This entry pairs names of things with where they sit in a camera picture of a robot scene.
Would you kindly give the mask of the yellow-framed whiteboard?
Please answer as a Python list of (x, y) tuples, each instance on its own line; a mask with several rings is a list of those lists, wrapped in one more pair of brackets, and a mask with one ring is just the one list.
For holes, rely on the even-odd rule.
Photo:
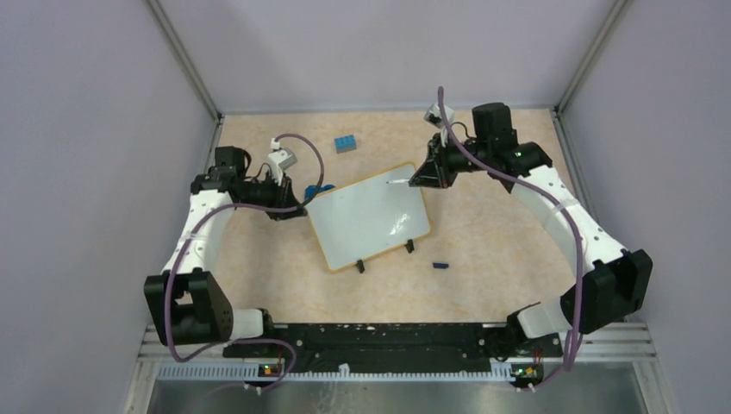
[(318, 194), (307, 206), (327, 269), (339, 272), (414, 242), (432, 229), (422, 189), (408, 184), (416, 167), (404, 162)]

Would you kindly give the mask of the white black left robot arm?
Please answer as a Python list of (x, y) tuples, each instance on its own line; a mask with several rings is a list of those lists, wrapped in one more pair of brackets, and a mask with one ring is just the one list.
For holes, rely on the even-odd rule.
[(189, 213), (177, 246), (159, 275), (143, 286), (162, 344), (208, 344), (243, 339), (256, 356), (270, 354), (276, 333), (263, 309), (236, 310), (214, 278), (222, 238), (237, 204), (266, 209), (275, 221), (305, 216), (285, 169), (296, 156), (277, 147), (267, 157), (270, 170), (249, 178), (251, 157), (238, 147), (219, 147), (214, 164), (191, 183)]

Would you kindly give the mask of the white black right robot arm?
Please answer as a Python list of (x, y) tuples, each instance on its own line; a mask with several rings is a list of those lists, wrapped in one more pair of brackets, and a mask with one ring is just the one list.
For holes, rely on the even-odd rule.
[(427, 110), (425, 121), (439, 133), (429, 140), (427, 157), (409, 186), (446, 189), (461, 173), (487, 173), (541, 221), (577, 277), (559, 298), (509, 315), (508, 349), (528, 355), (543, 336), (589, 334), (639, 311), (652, 259), (642, 249), (630, 251), (600, 227), (537, 143), (518, 141), (509, 106), (485, 103), (473, 108), (475, 135), (463, 142), (455, 137), (453, 118), (446, 105), (435, 103)]

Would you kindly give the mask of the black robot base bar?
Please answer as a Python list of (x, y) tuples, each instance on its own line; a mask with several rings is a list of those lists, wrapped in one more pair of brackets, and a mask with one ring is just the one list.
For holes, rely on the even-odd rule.
[(262, 343), (227, 345), (229, 359), (285, 362), (293, 373), (480, 373), (499, 362), (562, 358), (556, 334), (514, 337), (504, 323), (276, 323), (265, 315)]

